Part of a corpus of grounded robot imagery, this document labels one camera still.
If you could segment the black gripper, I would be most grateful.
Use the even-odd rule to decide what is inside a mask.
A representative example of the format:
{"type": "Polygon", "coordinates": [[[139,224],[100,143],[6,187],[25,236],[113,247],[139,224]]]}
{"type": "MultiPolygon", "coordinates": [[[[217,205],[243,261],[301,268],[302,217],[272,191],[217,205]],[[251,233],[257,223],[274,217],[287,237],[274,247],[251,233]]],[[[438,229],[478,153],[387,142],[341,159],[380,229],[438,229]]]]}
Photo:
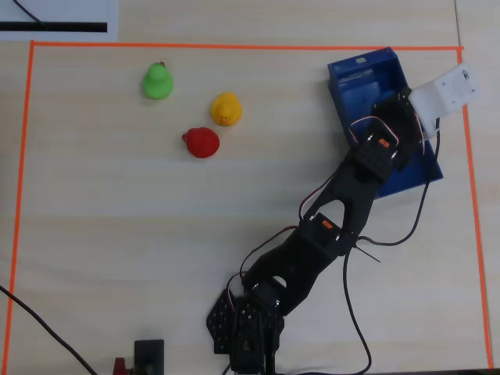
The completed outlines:
{"type": "Polygon", "coordinates": [[[425,152],[420,122],[409,100],[411,93],[410,87],[384,92],[372,107],[372,114],[382,119],[398,138],[395,156],[398,172],[405,169],[415,155],[425,152]]]}

